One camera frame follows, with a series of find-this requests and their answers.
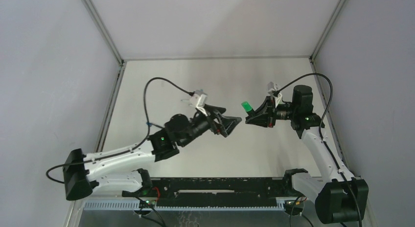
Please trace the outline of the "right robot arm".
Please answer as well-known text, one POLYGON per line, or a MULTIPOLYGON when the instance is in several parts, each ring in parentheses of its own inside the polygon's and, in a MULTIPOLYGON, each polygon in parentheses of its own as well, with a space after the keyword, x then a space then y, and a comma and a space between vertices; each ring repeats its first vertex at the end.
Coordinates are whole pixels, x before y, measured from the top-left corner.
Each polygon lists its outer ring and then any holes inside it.
POLYGON ((268 96, 255 110, 248 102, 241 105, 247 113, 246 124, 272 128, 277 120, 289 120, 292 129, 310 151, 321 174, 321 181, 305 169, 285 172, 293 189, 312 201, 318 219, 323 224, 358 222, 363 218, 369 194, 368 184, 347 168, 339 155, 329 147, 322 118, 313 112, 312 88, 294 86, 292 100, 284 102, 278 87, 270 82, 268 96))

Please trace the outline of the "green square cap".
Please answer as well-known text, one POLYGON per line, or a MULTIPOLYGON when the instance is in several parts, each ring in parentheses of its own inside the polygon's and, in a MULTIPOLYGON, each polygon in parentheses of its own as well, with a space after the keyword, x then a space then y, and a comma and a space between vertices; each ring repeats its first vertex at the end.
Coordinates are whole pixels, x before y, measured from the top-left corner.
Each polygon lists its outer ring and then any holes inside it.
POLYGON ((241 106, 243 107, 245 112, 250 112, 250 111, 253 110, 253 108, 251 107, 251 105, 247 101, 242 102, 241 106))

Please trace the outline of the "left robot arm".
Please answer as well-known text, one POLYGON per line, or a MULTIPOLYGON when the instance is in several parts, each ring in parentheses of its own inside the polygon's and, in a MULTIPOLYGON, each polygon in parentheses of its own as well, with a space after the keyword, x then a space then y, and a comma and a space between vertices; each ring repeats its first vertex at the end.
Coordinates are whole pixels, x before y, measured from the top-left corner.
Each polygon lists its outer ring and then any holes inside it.
POLYGON ((164 127, 143 142, 107 152, 83 153, 72 150, 63 167, 66 200, 76 201, 99 191, 122 191, 146 195, 153 187, 144 164, 177 155, 207 131, 228 137, 242 121, 224 116, 225 108, 207 105, 207 114, 197 111, 192 118, 173 115, 164 127))

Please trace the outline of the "black marker red cap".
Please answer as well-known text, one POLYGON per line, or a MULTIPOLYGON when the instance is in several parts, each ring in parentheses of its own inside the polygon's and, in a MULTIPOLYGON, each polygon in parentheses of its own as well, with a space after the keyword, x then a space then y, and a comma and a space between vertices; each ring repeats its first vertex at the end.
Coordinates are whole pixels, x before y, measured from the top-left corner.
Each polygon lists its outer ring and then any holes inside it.
POLYGON ((247 114, 252 117, 255 115, 255 110, 251 109, 250 111, 247 111, 247 114))

